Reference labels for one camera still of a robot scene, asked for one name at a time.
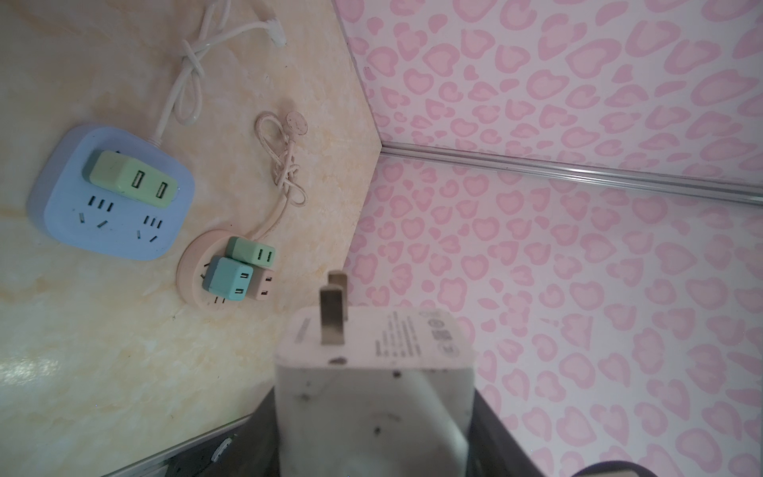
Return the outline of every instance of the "charger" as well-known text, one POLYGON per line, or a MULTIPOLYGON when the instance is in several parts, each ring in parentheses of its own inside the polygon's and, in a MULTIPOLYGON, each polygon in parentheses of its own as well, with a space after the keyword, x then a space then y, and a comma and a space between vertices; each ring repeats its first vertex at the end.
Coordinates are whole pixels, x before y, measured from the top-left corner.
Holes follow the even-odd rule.
POLYGON ((456 320, 345 308, 335 276, 275 351, 281 475, 463 477, 475 357, 456 320))

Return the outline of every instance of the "heart pattern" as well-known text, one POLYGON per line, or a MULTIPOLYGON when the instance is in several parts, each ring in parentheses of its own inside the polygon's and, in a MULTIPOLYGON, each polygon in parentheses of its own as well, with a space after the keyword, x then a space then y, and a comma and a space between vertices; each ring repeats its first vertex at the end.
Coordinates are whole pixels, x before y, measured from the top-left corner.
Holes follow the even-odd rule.
POLYGON ((602 459, 760 475, 746 457, 760 446, 758 209, 387 157, 377 170, 350 302, 453 313, 477 389, 548 475, 602 459))
POLYGON ((763 182, 759 2, 536 3, 337 1, 381 138, 763 182))

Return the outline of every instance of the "plug prong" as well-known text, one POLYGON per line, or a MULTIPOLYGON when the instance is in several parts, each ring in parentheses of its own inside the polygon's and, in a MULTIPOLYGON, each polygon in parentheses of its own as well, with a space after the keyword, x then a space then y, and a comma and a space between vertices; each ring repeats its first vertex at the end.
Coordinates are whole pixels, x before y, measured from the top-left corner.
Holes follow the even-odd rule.
POLYGON ((320 288, 320 344, 344 344, 344 290, 339 285, 320 288))
POLYGON ((339 285, 342 287, 342 316, 347 321, 347 274, 342 270, 331 270, 329 272, 329 285, 339 285))

